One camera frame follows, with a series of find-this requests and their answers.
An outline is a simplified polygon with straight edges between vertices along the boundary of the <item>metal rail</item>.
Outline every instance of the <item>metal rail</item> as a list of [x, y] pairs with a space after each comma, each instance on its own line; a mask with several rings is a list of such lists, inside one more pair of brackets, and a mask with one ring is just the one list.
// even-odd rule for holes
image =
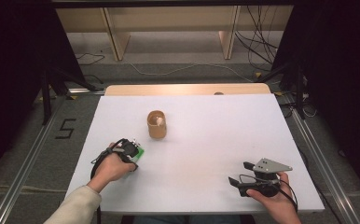
[[[288, 103], [292, 102], [288, 96], [285, 96], [285, 98]], [[316, 161], [317, 167], [319, 168], [323, 179], [325, 180], [335, 202], [337, 203], [344, 220], [349, 224], [360, 223], [359, 216], [356, 214], [351, 201], [349, 200], [342, 185], [331, 169], [331, 166], [328, 160], [325, 158], [322, 149], [320, 149], [319, 145], [317, 144], [307, 121], [305, 119], [301, 119], [297, 112], [293, 113], [293, 118], [299, 130], [301, 131], [314, 160]]]
[[0, 202], [0, 223], [6, 223], [15, 202], [17, 201], [18, 196], [21, 193], [22, 186], [25, 183], [28, 175], [30, 174], [35, 164], [35, 160], [38, 157], [38, 154], [40, 153], [40, 150], [47, 139], [48, 133], [52, 127], [52, 123], [55, 120], [58, 110], [59, 108], [61, 108], [64, 99], [65, 97], [61, 96], [58, 97], [55, 101], [55, 109], [51, 118], [48, 120], [47, 124], [41, 128], [38, 136], [35, 139], [34, 144], [31, 147], [31, 150], [29, 151], [25, 161], [22, 164], [22, 167], [18, 171], [2, 202]]

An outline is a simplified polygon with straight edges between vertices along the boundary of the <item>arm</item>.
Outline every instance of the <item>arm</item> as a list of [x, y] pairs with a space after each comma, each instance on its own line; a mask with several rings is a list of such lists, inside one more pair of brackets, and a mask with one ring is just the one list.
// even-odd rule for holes
[[[278, 173], [278, 176], [281, 180], [286, 183], [288, 182], [288, 175], [284, 172]], [[291, 194], [290, 188], [286, 184], [281, 184], [281, 190], [283, 190], [288, 195]], [[267, 209], [270, 215], [280, 224], [298, 224], [301, 223], [299, 217], [297, 215], [296, 210], [294, 209], [293, 204], [284, 197], [282, 193], [278, 193], [273, 197], [265, 197], [260, 192], [249, 189], [247, 190], [247, 194], [254, 198], [255, 200], [262, 203]]]
[[116, 153], [108, 155], [87, 186], [69, 194], [45, 223], [90, 223], [102, 200], [99, 195], [102, 189], [135, 168], [133, 163], [123, 162]]

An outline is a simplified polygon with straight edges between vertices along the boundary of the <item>gray mat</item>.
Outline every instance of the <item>gray mat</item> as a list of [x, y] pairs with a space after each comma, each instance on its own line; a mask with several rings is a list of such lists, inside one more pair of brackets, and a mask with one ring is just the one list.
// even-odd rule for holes
[[[229, 67], [238, 75], [254, 80], [255, 68], [247, 64], [220, 64]], [[181, 69], [190, 64], [137, 64], [140, 71], [148, 73], [169, 73]], [[198, 65], [188, 69], [180, 70], [166, 76], [141, 75], [129, 64], [117, 65], [90, 65], [82, 66], [84, 74], [94, 75], [100, 78], [104, 84], [100, 84], [95, 77], [86, 77], [89, 83], [99, 87], [106, 87], [112, 84], [163, 84], [163, 83], [238, 83], [248, 82], [238, 77], [233, 71], [209, 65]], [[275, 83], [280, 77], [270, 80]], [[277, 85], [270, 85], [272, 91], [279, 90]], [[93, 119], [96, 105], [99, 102], [97, 95], [78, 96], [75, 100], [66, 100], [61, 107], [58, 117], [53, 123], [48, 139], [38, 156], [35, 166], [30, 173], [26, 186], [37, 188], [34, 192], [22, 191], [9, 218], [8, 223], [41, 223], [55, 211], [58, 204], [63, 200], [73, 171], [76, 168], [79, 154], [84, 145], [91, 121]], [[63, 128], [73, 129], [70, 138], [61, 138], [69, 134], [69, 131], [61, 131], [62, 123], [66, 119]], [[0, 161], [0, 186], [11, 184], [15, 174], [21, 167], [24, 158], [31, 148], [42, 122], [42, 104], [36, 101], [35, 110], [31, 112], [30, 118], [24, 122], [19, 136], [14, 139], [14, 147], [6, 153]], [[325, 184], [316, 163], [313, 161], [305, 141], [300, 134], [297, 124], [293, 118], [286, 119], [291, 133], [299, 148], [309, 159], [309, 168], [315, 182], [328, 197], [330, 204], [338, 208], [330, 196], [328, 187]], [[327, 159], [331, 162], [337, 177], [345, 188], [346, 193], [351, 195], [351, 200], [356, 211], [360, 215], [360, 182], [353, 172], [352, 167], [346, 159], [337, 153], [338, 146], [332, 138], [332, 134], [320, 117], [307, 118], [312, 132], [319, 145], [324, 150]], [[0, 189], [0, 200], [6, 189]], [[300, 215], [303, 223], [336, 223], [332, 213], [326, 209], [322, 213]], [[118, 223], [120, 217], [104, 214], [103, 223]], [[272, 223], [267, 214], [256, 215], [257, 223]]]

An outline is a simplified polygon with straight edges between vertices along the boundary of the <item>forearm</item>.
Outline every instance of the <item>forearm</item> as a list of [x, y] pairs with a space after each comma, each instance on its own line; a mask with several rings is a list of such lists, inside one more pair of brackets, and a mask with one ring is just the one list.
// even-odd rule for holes
[[45, 223], [90, 223], [101, 201], [102, 197], [96, 191], [87, 186], [80, 187], [64, 199]]

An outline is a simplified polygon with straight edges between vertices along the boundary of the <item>tape mark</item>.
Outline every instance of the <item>tape mark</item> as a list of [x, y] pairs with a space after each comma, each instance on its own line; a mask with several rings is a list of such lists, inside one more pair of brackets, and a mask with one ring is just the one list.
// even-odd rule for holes
[[72, 137], [72, 133], [75, 129], [74, 128], [64, 128], [64, 124], [67, 121], [76, 121], [76, 119], [64, 119], [59, 131], [67, 131], [67, 132], [69, 132], [69, 134], [67, 134], [67, 136], [56, 136], [55, 139], [69, 139], [70, 137]]

